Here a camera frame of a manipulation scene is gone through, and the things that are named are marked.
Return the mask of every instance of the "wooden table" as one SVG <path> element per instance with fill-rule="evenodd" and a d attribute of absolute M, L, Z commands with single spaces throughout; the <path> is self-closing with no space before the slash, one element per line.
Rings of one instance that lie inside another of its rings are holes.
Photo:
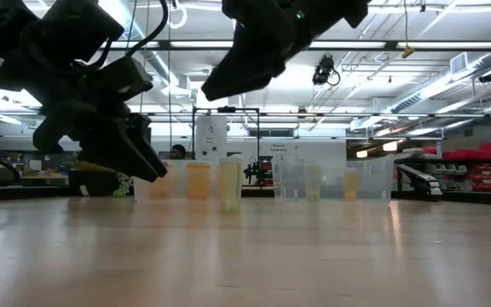
<path fill-rule="evenodd" d="M 491 306 L 491 206 L 0 202 L 0 307 Z"/>

